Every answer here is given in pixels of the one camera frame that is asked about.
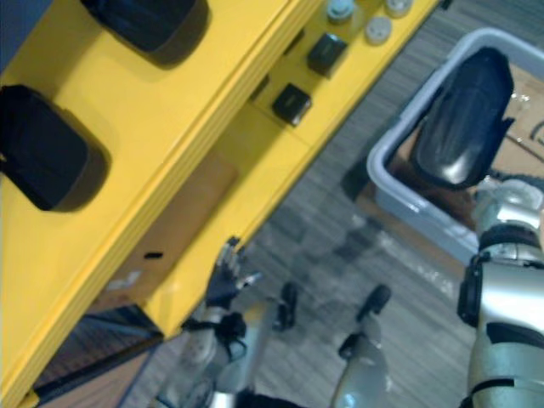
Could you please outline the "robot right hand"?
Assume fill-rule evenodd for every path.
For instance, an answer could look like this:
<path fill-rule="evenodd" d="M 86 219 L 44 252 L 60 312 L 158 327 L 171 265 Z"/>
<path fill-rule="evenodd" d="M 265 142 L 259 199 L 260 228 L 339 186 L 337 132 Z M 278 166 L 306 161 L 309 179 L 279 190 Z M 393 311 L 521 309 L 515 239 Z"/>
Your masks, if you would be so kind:
<path fill-rule="evenodd" d="M 542 176 L 491 169 L 476 187 L 472 219 L 478 235 L 500 224 L 515 224 L 539 234 L 542 211 Z"/>

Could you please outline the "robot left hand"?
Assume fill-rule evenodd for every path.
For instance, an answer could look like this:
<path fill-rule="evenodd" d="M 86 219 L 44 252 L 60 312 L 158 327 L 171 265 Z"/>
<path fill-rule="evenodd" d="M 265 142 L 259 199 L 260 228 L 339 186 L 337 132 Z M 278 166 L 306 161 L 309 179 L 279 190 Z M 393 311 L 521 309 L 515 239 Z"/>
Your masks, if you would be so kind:
<path fill-rule="evenodd" d="M 263 273 L 256 270 L 247 272 L 244 266 L 246 260 L 241 239 L 231 236 L 221 247 L 212 266 L 204 295 L 205 322 L 219 322 L 238 294 L 263 277 Z"/>

